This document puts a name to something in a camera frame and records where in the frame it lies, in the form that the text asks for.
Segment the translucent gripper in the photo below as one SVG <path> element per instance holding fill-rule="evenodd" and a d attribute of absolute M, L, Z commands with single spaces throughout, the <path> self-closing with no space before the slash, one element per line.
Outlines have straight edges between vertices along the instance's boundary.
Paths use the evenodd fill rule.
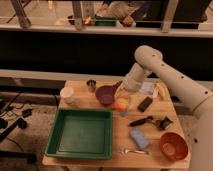
<path fill-rule="evenodd" d="M 115 100 L 118 98 L 126 98 L 130 105 L 130 94 L 124 89 L 123 85 L 120 85 L 115 93 Z"/>

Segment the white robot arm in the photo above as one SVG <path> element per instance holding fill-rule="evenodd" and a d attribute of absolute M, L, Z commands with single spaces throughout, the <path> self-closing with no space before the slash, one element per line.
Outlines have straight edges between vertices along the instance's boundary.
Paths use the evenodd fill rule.
<path fill-rule="evenodd" d="M 198 118 L 189 171 L 213 171 L 213 92 L 166 64 L 157 49 L 142 45 L 134 57 L 135 63 L 122 81 L 124 89 L 137 92 L 144 79 L 155 73 Z"/>

